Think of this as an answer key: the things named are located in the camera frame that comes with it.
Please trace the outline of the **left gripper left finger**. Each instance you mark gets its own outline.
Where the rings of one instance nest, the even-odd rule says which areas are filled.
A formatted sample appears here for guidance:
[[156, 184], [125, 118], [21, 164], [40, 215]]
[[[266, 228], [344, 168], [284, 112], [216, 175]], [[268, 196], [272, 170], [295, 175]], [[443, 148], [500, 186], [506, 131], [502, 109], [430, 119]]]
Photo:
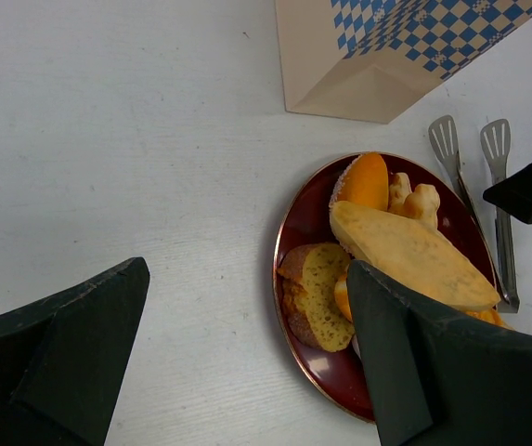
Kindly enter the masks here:
[[105, 442], [148, 289], [132, 257], [0, 315], [0, 445]]

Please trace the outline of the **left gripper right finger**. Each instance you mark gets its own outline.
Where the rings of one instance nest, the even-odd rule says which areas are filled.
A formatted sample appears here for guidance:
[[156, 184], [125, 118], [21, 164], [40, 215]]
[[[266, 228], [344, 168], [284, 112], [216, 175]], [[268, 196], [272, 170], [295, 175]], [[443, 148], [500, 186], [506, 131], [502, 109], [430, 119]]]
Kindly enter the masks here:
[[472, 318], [363, 261], [347, 288], [384, 445], [532, 445], [532, 335]]

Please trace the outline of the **beige ridged long bread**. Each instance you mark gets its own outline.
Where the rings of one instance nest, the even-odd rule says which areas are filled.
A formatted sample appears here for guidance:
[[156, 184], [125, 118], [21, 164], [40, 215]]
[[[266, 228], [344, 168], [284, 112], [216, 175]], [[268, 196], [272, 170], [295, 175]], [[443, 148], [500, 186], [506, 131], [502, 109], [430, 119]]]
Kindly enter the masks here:
[[395, 173], [389, 185], [389, 208], [392, 214], [419, 220], [433, 230], [438, 229], [440, 197], [433, 185], [419, 184], [411, 189], [406, 173]]

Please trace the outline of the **pale triangular bread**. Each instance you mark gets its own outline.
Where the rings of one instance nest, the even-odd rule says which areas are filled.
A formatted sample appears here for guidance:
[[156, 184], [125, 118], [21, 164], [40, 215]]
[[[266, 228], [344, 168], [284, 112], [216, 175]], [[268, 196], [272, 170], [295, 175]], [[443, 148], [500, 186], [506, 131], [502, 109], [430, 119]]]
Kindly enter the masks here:
[[355, 259], [415, 292], [463, 311], [488, 310], [500, 301], [464, 254], [417, 220], [340, 201], [331, 207], [330, 225]]

